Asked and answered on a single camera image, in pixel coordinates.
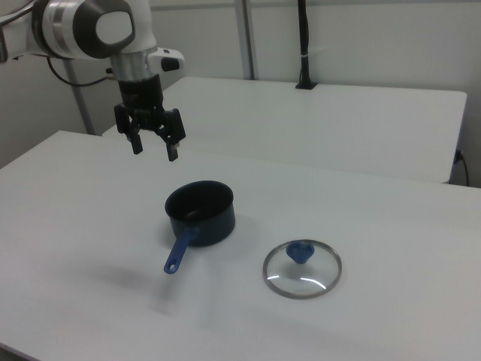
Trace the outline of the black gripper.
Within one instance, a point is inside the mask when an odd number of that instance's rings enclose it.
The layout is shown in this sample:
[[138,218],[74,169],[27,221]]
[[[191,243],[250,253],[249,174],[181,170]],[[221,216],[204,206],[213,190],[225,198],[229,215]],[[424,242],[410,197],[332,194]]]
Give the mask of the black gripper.
[[137,81],[120,81],[123,104],[114,107],[117,131],[124,134],[135,155],[143,151],[141,129],[155,129],[165,142],[168,160],[178,158],[177,148],[186,137],[178,109],[165,111],[160,76],[154,75]]

